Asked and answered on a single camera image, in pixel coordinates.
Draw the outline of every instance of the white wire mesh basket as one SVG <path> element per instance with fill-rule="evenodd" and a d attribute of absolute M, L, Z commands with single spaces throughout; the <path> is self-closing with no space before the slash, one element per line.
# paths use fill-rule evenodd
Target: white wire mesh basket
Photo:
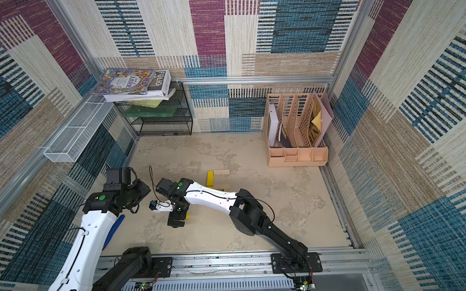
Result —
<path fill-rule="evenodd" d="M 112 106 L 101 95 L 90 97 L 44 155 L 52 162 L 76 162 Z"/>

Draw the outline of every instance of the black mounting plate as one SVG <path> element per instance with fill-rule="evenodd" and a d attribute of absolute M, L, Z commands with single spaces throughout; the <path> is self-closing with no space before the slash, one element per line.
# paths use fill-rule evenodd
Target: black mounting plate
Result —
<path fill-rule="evenodd" d="M 157 276 L 159 278 L 168 278 L 171 274 L 171 264 L 173 262 L 173 257 L 153 257 L 152 258 L 152 272 L 144 276 L 144 278 L 155 278 Z M 132 278 L 141 278 L 141 275 L 134 275 Z"/>
<path fill-rule="evenodd" d="M 291 269 L 289 266 L 289 259 L 283 257 L 281 254 L 272 254 L 270 255 L 272 259 L 272 271 L 274 274 L 282 274 L 282 273 L 307 273 L 309 270 L 307 267 L 302 269 Z M 314 273 L 322 272 L 322 264 L 319 258 L 319 254 L 316 252 L 308 253 L 307 261 L 311 265 L 312 271 Z"/>

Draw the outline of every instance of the green folder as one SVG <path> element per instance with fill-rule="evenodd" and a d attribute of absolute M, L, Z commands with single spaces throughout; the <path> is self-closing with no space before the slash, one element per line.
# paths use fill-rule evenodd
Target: green folder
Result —
<path fill-rule="evenodd" d="M 159 105 L 155 108 L 132 105 L 125 112 L 123 117 L 172 117 L 178 105 Z"/>

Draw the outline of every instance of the white vented panel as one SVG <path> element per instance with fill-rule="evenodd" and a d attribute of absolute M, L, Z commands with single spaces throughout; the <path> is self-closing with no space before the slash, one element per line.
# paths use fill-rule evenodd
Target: white vented panel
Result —
<path fill-rule="evenodd" d="M 128 282 L 121 290 L 131 290 L 134 286 L 135 282 Z M 293 287 L 293 280 L 280 276 L 160 280 L 152 291 L 290 290 Z"/>
<path fill-rule="evenodd" d="M 90 97 L 44 155 L 52 162 L 76 162 L 112 106 L 101 95 Z"/>

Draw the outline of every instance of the black wire mesh shelf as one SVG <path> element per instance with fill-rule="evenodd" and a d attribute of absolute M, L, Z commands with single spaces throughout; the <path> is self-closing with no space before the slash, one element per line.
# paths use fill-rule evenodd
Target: black wire mesh shelf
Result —
<path fill-rule="evenodd" d="M 163 100 L 159 106 L 176 105 L 177 109 L 170 117 L 125 117 L 138 136 L 154 135 L 191 135 L 192 115 L 189 109 L 183 84 L 171 82 L 170 89 L 176 89 L 175 94 L 169 100 Z M 116 103 L 121 113 L 132 106 L 125 103 Z"/>

